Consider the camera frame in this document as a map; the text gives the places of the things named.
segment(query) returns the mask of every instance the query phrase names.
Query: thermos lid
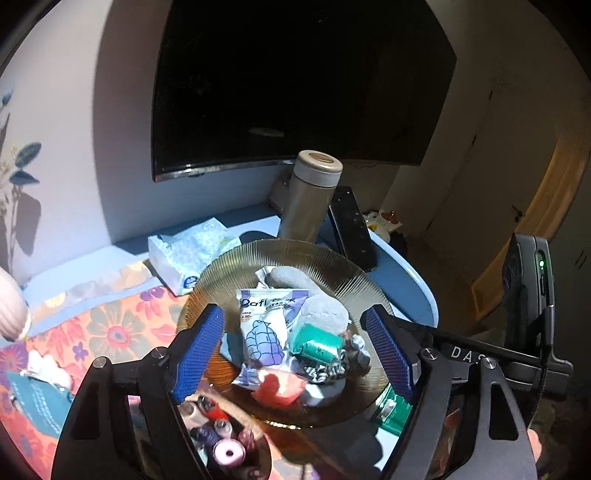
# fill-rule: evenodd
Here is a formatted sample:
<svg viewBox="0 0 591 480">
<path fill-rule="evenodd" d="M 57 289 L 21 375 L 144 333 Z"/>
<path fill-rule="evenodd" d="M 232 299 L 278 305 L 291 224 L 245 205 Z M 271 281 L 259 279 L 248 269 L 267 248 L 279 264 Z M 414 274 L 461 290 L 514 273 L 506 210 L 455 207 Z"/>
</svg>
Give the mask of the thermos lid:
<svg viewBox="0 0 591 480">
<path fill-rule="evenodd" d="M 326 153 L 302 150 L 298 153 L 294 175 L 300 180 L 318 187 L 336 187 L 343 164 Z"/>
</svg>

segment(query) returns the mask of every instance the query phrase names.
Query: glass plate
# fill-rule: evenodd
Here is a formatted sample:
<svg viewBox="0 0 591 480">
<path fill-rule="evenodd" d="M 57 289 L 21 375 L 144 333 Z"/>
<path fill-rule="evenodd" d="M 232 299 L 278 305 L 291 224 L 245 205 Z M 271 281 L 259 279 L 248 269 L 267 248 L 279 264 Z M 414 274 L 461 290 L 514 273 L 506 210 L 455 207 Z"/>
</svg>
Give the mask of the glass plate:
<svg viewBox="0 0 591 480">
<path fill-rule="evenodd" d="M 329 406 L 293 410 L 263 406 L 251 397 L 249 390 L 232 385 L 238 369 L 222 357 L 219 350 L 209 362 L 207 379 L 218 392 L 248 414 L 281 426 L 324 427 L 363 412 L 383 392 L 388 379 L 359 319 L 365 310 L 377 303 L 384 305 L 388 313 L 392 313 L 392 308 L 382 290 L 365 272 L 332 250 L 295 240 L 266 239 L 226 252 L 199 278 L 186 304 L 184 324 L 179 327 L 192 326 L 208 303 L 216 303 L 224 312 L 225 331 L 239 333 L 236 290 L 256 287 L 255 272 L 267 265 L 299 268 L 347 308 L 352 321 L 349 329 L 363 337 L 371 356 L 369 373 L 364 377 L 347 378 L 342 394 Z"/>
</svg>

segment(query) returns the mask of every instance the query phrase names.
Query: wooden door frame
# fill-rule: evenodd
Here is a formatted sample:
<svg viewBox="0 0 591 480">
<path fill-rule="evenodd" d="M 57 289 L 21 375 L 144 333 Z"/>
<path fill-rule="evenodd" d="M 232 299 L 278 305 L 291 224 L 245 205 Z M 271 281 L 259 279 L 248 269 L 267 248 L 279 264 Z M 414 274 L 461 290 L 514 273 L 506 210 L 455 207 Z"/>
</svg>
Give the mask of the wooden door frame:
<svg viewBox="0 0 591 480">
<path fill-rule="evenodd" d="M 588 118 L 558 136 L 548 169 L 516 233 L 552 240 L 573 203 L 591 155 L 591 122 Z M 503 296 L 502 266 L 509 240 L 471 286 L 478 321 L 492 312 Z"/>
</svg>

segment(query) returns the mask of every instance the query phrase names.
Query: green package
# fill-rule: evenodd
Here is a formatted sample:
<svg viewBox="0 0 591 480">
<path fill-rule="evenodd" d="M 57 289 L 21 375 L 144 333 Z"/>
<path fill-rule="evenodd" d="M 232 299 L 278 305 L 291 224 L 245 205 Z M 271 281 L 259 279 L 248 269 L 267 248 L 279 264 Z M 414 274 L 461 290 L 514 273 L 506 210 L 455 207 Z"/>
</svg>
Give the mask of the green package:
<svg viewBox="0 0 591 480">
<path fill-rule="evenodd" d="M 387 432 L 400 436 L 412 410 L 413 406 L 396 395 L 392 385 L 389 385 L 381 395 L 378 409 L 372 415 L 371 421 Z"/>
<path fill-rule="evenodd" d="M 333 365 L 340 361 L 340 353 L 345 341 L 311 323 L 297 327 L 290 341 L 292 355 L 301 355 L 323 365 Z"/>
</svg>

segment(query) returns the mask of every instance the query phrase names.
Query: tissue pack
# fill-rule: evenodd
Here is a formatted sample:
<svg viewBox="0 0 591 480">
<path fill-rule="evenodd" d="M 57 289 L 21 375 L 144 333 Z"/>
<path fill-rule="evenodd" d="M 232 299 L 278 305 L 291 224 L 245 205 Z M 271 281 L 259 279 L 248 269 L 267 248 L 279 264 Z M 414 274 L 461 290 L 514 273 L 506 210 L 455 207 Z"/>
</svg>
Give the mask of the tissue pack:
<svg viewBox="0 0 591 480">
<path fill-rule="evenodd" d="M 173 236 L 148 237 L 148 252 L 166 286 L 175 295 L 185 295 L 211 262 L 240 244 L 238 237 L 212 218 Z"/>
</svg>

